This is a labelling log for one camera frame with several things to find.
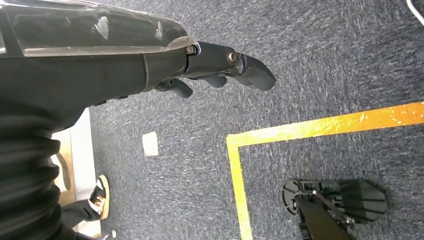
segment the yellow tape line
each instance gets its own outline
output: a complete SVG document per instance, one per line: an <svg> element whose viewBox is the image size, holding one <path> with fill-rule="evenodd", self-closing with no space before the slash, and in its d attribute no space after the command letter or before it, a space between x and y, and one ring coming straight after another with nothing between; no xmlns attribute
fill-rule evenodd
<svg viewBox="0 0 424 240"><path fill-rule="evenodd" d="M241 239L251 240L253 237L243 183L239 147L416 124L424 124L424 102L326 117L228 135L226 142Z"/></svg>

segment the metal screw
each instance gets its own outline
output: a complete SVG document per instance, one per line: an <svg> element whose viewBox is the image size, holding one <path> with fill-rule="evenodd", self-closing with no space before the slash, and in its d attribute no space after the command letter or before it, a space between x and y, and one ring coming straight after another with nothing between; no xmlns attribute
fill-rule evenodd
<svg viewBox="0 0 424 240"><path fill-rule="evenodd" d="M237 62L237 53L234 50L229 50L226 54L227 61L233 65Z"/></svg>
<svg viewBox="0 0 424 240"><path fill-rule="evenodd" d="M196 52L197 52L197 49L196 49L196 47L194 45L190 45L190 46L188 46L188 47L185 48L185 52L188 55L195 55Z"/></svg>

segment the small white paper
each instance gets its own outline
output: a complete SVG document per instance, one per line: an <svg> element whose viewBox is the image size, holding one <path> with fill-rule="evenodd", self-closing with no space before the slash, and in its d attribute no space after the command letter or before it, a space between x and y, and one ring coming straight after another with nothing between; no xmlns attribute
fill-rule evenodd
<svg viewBox="0 0 424 240"><path fill-rule="evenodd" d="M158 136L155 131L144 134L142 137L144 155L152 157L159 155L158 150Z"/></svg>

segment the robotic hand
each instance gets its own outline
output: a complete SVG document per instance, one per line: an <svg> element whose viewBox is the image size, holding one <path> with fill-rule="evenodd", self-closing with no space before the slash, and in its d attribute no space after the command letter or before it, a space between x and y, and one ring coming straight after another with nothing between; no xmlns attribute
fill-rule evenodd
<svg viewBox="0 0 424 240"><path fill-rule="evenodd" d="M65 227L52 133L86 107L151 90L188 98L180 79L227 77L269 90L259 60L197 42L176 21L76 0L0 0L0 239L89 239Z"/></svg>
<svg viewBox="0 0 424 240"><path fill-rule="evenodd" d="M90 81L112 75L119 76L114 81L137 78L136 92L173 91L183 98L193 91L181 78L222 87L226 77L232 77L264 91L276 82L261 61L231 47L197 42L172 19L103 4L6 0L0 10L0 32L2 63L33 58L36 71L45 74L40 77L61 69L56 81L70 76ZM122 61L125 66L112 64Z"/></svg>

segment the cable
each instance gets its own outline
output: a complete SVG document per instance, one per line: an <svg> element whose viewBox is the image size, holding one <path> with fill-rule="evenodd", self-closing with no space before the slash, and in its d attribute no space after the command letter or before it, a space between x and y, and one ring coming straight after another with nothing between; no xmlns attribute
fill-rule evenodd
<svg viewBox="0 0 424 240"><path fill-rule="evenodd" d="M419 22L424 26L424 17L421 15L421 13L415 8L414 4L412 3L412 0L406 0L406 3L408 4L409 9L411 12L415 15L415 17L419 20Z"/></svg>

